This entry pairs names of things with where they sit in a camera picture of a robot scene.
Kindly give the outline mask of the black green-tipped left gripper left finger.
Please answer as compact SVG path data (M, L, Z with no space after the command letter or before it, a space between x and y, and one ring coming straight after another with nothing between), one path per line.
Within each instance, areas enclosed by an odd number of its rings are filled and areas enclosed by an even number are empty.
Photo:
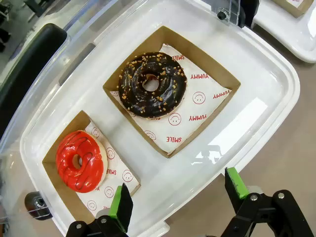
M111 207L96 214L87 224L73 222L66 237L126 237L133 209L133 201L126 184L118 186Z

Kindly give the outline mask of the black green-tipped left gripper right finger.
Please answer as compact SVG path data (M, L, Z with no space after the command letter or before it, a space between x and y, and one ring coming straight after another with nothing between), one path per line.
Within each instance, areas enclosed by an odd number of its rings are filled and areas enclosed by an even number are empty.
M250 192L234 167L225 168L225 189L235 211L223 237L249 237L256 224L266 223L276 237L306 237L308 222L288 190L269 197Z

